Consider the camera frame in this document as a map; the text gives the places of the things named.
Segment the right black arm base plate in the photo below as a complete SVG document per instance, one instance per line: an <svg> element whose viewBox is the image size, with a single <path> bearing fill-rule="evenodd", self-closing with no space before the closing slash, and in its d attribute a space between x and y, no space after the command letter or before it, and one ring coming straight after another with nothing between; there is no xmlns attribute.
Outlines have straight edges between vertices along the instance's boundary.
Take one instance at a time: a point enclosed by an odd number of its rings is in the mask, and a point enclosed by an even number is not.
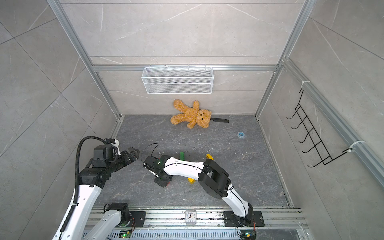
<svg viewBox="0 0 384 240"><path fill-rule="evenodd" d="M264 227L264 217L262 212L253 211L248 213L245 218L238 217L233 211L224 211L222 218L226 227Z"/></svg>

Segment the yellow small lego brick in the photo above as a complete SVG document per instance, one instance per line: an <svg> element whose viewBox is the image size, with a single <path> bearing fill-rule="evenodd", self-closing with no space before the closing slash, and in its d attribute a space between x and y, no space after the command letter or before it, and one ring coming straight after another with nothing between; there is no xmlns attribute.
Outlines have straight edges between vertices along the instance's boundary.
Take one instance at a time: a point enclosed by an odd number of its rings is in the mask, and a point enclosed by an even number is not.
<svg viewBox="0 0 384 240"><path fill-rule="evenodd" d="M192 179L192 178L188 178L188 181L190 182L190 184L193 184L196 182L196 180Z"/></svg>

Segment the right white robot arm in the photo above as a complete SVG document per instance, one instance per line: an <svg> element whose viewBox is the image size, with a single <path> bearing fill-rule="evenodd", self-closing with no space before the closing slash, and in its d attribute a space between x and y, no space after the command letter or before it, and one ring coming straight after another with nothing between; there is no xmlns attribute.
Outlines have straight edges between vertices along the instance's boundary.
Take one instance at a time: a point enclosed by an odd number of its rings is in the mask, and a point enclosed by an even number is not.
<svg viewBox="0 0 384 240"><path fill-rule="evenodd" d="M154 182L162 188L170 183L173 176L196 180L208 195L222 199L241 224L253 222L253 206L237 193L227 171L214 160L188 162L166 155L159 159L149 156L143 166L155 176Z"/></svg>

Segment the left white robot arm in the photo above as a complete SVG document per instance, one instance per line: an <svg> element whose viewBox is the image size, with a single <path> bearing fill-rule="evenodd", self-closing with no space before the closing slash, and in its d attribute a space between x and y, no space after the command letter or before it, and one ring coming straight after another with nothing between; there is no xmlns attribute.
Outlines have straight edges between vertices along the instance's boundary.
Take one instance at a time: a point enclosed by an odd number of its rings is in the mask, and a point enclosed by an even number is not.
<svg viewBox="0 0 384 240"><path fill-rule="evenodd" d="M107 204L102 219L83 235L94 203L112 173L138 160L140 151L128 148L120 152L114 145L94 148L94 157L81 172L76 174L72 202L55 233L54 240L105 240L117 226L135 225L127 203Z"/></svg>

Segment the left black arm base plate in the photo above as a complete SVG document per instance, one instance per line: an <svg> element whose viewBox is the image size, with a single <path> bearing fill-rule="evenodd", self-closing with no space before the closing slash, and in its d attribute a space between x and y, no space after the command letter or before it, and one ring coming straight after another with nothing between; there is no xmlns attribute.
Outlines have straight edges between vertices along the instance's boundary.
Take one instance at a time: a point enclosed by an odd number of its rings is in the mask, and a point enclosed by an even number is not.
<svg viewBox="0 0 384 240"><path fill-rule="evenodd" d="M136 228L142 228L146 220L146 211L133 211L130 214L131 219L128 228L131 228L133 223L135 223Z"/></svg>

